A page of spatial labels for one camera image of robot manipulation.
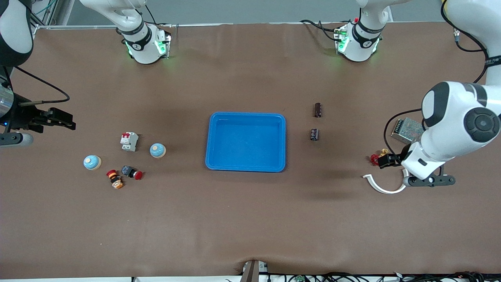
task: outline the green led light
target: green led light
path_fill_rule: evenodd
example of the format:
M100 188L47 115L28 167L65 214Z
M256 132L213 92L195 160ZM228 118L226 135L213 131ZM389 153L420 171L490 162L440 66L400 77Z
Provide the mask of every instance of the green led light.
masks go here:
M374 49L372 49L372 53L376 52L377 49L377 44L379 43L379 39L376 40L376 43L374 43Z
M157 46L157 49L158 49L158 52L163 55L165 54L165 44L162 43L161 41L156 41L155 40L155 43L156 43L156 46Z
M130 46L127 42L125 42L125 46L127 46L127 50L129 50L129 55L133 56L132 51L130 51Z
M348 36L345 36L345 38L343 38L343 40L341 40L341 42L339 43L338 51L344 52L346 50L346 46L348 45L348 42L349 42L349 38L348 38Z

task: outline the metal cylinder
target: metal cylinder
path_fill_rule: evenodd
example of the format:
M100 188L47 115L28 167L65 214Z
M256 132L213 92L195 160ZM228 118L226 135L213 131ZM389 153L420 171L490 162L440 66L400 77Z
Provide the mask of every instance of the metal cylinder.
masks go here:
M14 102L14 94L0 86L0 118L3 117L11 108Z

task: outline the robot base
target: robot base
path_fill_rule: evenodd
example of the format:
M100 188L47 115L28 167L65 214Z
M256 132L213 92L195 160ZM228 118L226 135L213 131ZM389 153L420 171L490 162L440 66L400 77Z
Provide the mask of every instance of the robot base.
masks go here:
M336 52L344 55L348 60L354 62L363 62L376 52L379 39L369 48L362 48L360 44L353 38L354 24L348 23L338 29L334 33L334 38L341 40L336 42Z
M142 51L131 48L128 44L129 55L140 64L152 64L160 58L169 58L171 36L165 30L155 25L146 24L151 30L151 39Z

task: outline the orange component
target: orange component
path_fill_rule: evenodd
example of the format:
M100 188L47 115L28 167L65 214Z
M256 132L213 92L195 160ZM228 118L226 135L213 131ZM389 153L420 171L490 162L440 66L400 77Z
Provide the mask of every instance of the orange component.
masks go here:
M120 189L124 184L122 183L122 178L118 176L116 170L110 170L108 173L106 173L106 176L110 179L111 181L111 186L115 189Z

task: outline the white curved part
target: white curved part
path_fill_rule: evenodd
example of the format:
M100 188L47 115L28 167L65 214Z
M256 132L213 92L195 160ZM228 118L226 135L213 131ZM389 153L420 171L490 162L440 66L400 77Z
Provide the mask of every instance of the white curved part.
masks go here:
M402 173L404 175L404 178L409 176L409 172L407 171L407 169L403 169ZM377 185L377 183L374 181L374 178L372 177L372 174L366 174L363 176L363 178L366 178L369 181L369 184L372 186L372 188L383 194L397 194L402 192L406 187L405 185L402 184L402 186L400 186L400 188L398 188L397 190L388 191L384 190L383 188L379 187L379 185Z

